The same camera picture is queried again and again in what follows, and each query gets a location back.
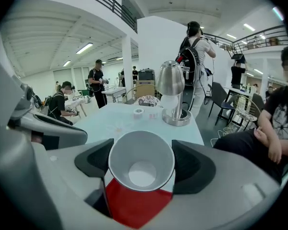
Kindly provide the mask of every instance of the black backpack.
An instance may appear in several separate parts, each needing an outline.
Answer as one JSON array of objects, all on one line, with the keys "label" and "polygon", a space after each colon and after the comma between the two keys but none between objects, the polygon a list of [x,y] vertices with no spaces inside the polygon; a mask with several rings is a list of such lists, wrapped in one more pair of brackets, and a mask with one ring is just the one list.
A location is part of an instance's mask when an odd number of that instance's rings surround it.
[{"label": "black backpack", "polygon": [[182,48],[179,51],[178,56],[176,57],[176,61],[179,64],[183,62],[185,67],[190,68],[190,70],[188,70],[189,76],[186,76],[186,71],[183,71],[185,85],[193,85],[195,82],[195,79],[194,79],[194,73],[196,69],[195,67],[200,66],[200,60],[198,58],[198,53],[195,47],[200,40],[201,40],[200,38],[197,38],[191,46],[186,46]]}]

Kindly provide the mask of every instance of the black cap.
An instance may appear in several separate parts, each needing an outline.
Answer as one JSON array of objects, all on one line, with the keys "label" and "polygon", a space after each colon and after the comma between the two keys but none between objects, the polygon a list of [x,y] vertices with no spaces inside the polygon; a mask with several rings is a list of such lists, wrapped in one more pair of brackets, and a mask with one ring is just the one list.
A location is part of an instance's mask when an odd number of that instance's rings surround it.
[{"label": "black cap", "polygon": [[100,63],[102,66],[104,66],[104,64],[102,64],[102,60],[98,59],[95,63]]},{"label": "black cap", "polygon": [[71,82],[65,81],[64,83],[62,83],[62,88],[65,88],[67,86],[70,87],[70,89],[72,89],[72,83]]}]

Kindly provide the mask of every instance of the white t-shirt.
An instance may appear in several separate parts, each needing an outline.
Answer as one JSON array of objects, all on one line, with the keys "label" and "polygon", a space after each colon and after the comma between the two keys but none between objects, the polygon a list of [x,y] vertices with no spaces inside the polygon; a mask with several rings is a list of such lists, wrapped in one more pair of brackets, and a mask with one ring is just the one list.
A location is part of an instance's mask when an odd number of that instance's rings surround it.
[{"label": "white t-shirt", "polygon": [[[195,36],[191,36],[189,38],[189,43],[191,46],[196,39],[197,39],[197,37],[195,37]],[[204,69],[205,52],[207,53],[210,50],[210,48],[211,48],[210,43],[208,43],[204,39],[201,39],[197,43],[197,45],[195,46],[195,49],[196,49],[197,54],[198,54],[198,58],[199,58],[200,63],[201,63],[202,72],[205,72],[205,69]]]}]

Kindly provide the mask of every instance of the black chair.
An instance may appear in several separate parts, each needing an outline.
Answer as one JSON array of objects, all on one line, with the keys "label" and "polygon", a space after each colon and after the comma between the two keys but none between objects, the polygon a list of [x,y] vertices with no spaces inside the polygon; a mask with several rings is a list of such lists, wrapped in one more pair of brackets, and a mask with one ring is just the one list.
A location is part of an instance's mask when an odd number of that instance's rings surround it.
[{"label": "black chair", "polygon": [[209,113],[208,117],[210,117],[210,114],[211,114],[211,111],[212,111],[212,108],[213,108],[214,104],[217,104],[217,106],[221,108],[221,111],[217,115],[217,119],[216,119],[215,125],[217,124],[219,118],[221,117],[223,110],[231,110],[230,111],[230,115],[228,117],[227,125],[229,124],[229,121],[231,120],[231,117],[234,114],[235,108],[232,105],[224,102],[224,100],[226,99],[226,96],[227,96],[227,93],[223,89],[221,84],[219,84],[218,82],[213,82],[212,83],[212,93],[211,93],[211,100],[213,101],[213,103],[212,103],[212,106],[211,106],[210,113]]},{"label": "black chair", "polygon": [[262,97],[258,94],[253,94],[252,101],[254,102],[254,104],[259,109],[258,110],[257,108],[255,108],[255,113],[254,113],[254,116],[257,117],[257,120],[258,120],[261,111],[264,109],[264,101],[263,101]]}]

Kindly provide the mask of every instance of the grey floor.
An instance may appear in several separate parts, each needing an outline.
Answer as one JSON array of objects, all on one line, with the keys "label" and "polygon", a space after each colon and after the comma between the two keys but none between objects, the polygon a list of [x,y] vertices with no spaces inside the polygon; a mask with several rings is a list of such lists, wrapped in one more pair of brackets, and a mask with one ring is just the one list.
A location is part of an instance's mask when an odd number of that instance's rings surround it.
[{"label": "grey floor", "polygon": [[201,136],[203,138],[205,146],[211,147],[210,140],[213,138],[218,138],[218,130],[223,130],[226,127],[227,122],[220,118],[217,125],[215,126],[216,117],[220,112],[220,108],[215,104],[213,106],[210,117],[208,118],[210,109],[212,105],[212,100],[209,104],[202,105],[201,110],[196,118],[197,126],[200,130]]}]

